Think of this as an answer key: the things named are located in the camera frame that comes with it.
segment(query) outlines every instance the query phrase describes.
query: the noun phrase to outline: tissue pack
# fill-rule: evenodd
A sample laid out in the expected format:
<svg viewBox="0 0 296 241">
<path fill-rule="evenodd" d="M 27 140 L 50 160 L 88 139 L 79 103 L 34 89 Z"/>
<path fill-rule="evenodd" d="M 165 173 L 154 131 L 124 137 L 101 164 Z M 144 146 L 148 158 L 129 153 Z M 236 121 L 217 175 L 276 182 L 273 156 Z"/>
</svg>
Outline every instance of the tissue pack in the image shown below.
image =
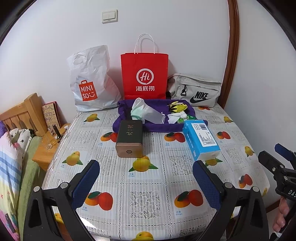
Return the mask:
<svg viewBox="0 0 296 241">
<path fill-rule="evenodd" d="M 203 120 L 184 121 L 183 133 L 190 147 L 194 161 L 214 159 L 220 148 Z"/>
</svg>

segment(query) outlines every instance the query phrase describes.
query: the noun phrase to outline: light switch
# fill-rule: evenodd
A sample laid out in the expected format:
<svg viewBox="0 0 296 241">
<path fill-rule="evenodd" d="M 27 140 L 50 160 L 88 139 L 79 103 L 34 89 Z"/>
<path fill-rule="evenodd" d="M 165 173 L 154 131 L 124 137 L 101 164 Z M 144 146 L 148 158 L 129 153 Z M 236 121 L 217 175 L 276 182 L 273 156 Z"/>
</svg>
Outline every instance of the light switch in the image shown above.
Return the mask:
<svg viewBox="0 0 296 241">
<path fill-rule="evenodd" d="M 102 23 L 117 22 L 117 10 L 110 10 L 102 12 Z"/>
</svg>

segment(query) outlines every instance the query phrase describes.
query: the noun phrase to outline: glass cup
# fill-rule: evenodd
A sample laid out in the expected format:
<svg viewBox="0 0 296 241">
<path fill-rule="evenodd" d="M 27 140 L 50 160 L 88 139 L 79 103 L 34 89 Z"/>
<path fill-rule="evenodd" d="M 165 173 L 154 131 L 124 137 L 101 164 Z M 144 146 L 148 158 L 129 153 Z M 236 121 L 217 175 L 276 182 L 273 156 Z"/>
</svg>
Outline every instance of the glass cup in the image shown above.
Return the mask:
<svg viewBox="0 0 296 241">
<path fill-rule="evenodd" d="M 44 146 L 44 148 L 47 149 L 47 150 L 52 148 L 52 143 L 50 142 L 50 139 L 49 139 L 47 133 L 43 135 L 41 143 Z"/>
</svg>

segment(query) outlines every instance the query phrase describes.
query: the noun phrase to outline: bag strap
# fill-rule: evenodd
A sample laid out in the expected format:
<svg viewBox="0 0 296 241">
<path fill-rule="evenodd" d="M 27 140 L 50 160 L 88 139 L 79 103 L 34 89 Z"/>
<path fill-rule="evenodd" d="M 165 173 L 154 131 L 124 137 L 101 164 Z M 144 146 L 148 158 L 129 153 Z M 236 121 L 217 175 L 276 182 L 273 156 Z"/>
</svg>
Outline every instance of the bag strap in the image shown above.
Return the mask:
<svg viewBox="0 0 296 241">
<path fill-rule="evenodd" d="M 154 43 L 154 40 L 153 40 L 153 38 L 151 37 L 150 34 L 141 34 L 141 35 L 139 36 L 138 41 L 137 41 L 136 46 L 135 46 L 135 50 L 134 50 L 133 53 L 136 54 L 136 48 L 137 48 L 137 54 L 139 53 L 139 45 L 138 45 L 138 42 L 139 42 L 140 38 L 141 38 L 142 36 L 144 36 L 144 35 L 149 35 L 150 38 L 152 39 L 152 41 L 153 41 L 153 45 L 154 45 L 154 47 L 153 47 L 153 53 L 155 54 L 155 43 Z"/>
</svg>

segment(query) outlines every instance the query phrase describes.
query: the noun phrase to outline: green mattress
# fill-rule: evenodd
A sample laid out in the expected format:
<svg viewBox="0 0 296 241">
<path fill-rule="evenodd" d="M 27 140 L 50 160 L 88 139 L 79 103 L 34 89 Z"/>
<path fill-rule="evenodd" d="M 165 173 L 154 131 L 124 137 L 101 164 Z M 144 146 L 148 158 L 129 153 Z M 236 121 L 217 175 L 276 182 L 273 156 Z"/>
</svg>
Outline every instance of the green mattress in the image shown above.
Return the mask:
<svg viewBox="0 0 296 241">
<path fill-rule="evenodd" d="M 22 162 L 22 180 L 20 183 L 20 196 L 17 205 L 17 223 L 19 226 L 21 241 L 23 240 L 24 222 L 31 191 L 35 186 L 42 186 L 46 174 L 36 162 L 32 161 L 40 141 L 41 137 L 33 137 Z"/>
</svg>

